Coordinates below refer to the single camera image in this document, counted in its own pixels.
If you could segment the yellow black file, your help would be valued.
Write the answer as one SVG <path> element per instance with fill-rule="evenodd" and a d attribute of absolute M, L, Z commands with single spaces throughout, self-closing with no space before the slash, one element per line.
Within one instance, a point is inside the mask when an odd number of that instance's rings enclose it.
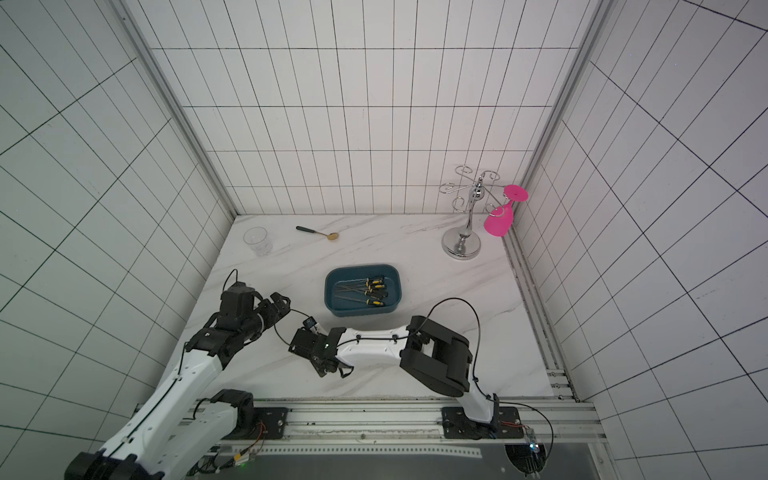
<path fill-rule="evenodd" d="M 358 298 L 352 298 L 352 297 L 336 297 L 340 301 L 345 302 L 353 302 L 353 303 L 359 303 L 364 304 L 366 306 L 372 306 L 372 307 L 385 307 L 386 304 L 381 300 L 374 300 L 374 299 L 358 299 Z"/>
<path fill-rule="evenodd" d="M 388 296 L 383 276 L 370 277 L 362 281 L 344 284 L 339 287 L 339 290 L 359 293 L 375 301 L 382 301 Z"/>

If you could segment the crossing yellow file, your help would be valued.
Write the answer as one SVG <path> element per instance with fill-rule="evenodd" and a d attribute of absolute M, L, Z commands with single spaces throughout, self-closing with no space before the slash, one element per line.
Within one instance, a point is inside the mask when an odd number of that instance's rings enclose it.
<path fill-rule="evenodd" d="M 365 291 L 365 290 L 387 290 L 386 284 L 342 284 L 338 287 L 336 287 L 338 290 L 359 290 L 359 291 Z"/>

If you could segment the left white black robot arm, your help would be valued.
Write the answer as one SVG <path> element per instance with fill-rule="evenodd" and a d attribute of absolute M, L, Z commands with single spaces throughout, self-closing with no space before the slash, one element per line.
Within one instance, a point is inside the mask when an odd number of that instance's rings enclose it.
<path fill-rule="evenodd" d="M 236 281 L 221 294 L 219 309 L 187 341 L 171 374 L 137 413 L 97 452 L 79 453 L 67 479 L 182 479 L 221 440 L 249 444 L 276 436 L 273 418 L 251 393 L 203 393 L 245 346 L 291 311 L 279 293 L 261 296 Z"/>

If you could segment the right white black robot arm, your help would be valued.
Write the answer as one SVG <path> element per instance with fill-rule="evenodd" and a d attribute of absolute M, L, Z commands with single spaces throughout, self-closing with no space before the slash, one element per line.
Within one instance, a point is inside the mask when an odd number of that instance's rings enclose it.
<path fill-rule="evenodd" d="M 470 377 L 474 357 L 464 336 L 424 316 L 403 327 L 360 331 L 335 327 L 322 333 L 307 319 L 296 331 L 288 351 L 310 362 L 324 377 L 343 378 L 358 368 L 395 365 L 431 392 L 458 401 L 441 409 L 447 439 L 523 439 L 526 427 L 514 407 L 501 407 L 497 395 L 487 396 Z"/>

